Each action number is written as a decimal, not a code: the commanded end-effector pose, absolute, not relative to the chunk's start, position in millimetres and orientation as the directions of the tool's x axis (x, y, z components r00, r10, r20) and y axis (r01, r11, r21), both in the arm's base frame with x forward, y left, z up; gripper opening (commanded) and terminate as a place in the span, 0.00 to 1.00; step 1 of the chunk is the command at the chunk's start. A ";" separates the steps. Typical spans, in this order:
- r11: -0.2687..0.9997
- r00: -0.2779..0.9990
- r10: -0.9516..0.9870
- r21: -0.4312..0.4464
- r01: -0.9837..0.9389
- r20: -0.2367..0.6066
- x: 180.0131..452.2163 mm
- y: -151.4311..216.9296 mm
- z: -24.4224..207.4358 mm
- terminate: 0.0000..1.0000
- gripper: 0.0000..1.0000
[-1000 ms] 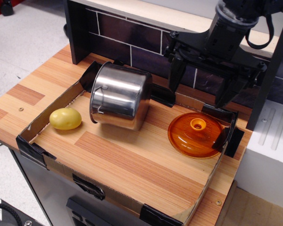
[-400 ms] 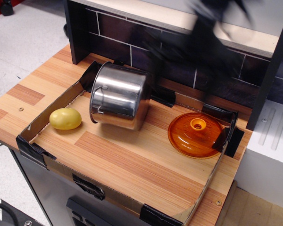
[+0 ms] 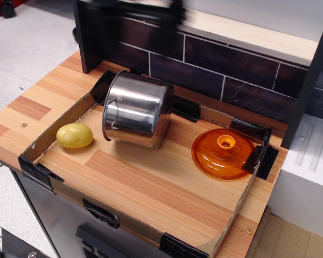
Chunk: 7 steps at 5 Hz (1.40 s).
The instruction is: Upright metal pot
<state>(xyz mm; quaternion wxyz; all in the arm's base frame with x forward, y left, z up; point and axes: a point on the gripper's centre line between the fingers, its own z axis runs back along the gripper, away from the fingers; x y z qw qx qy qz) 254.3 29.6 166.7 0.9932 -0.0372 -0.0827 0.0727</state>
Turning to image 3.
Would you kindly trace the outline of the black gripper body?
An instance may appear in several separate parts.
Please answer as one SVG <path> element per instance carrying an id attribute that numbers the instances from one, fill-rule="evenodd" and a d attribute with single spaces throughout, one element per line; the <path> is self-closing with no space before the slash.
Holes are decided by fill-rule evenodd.
<path id="1" fill-rule="evenodd" d="M 126 1 L 96 1 L 96 7 L 112 15 L 143 19 L 159 26 L 182 25 L 186 19 L 183 1 L 171 1 L 167 7 Z"/>

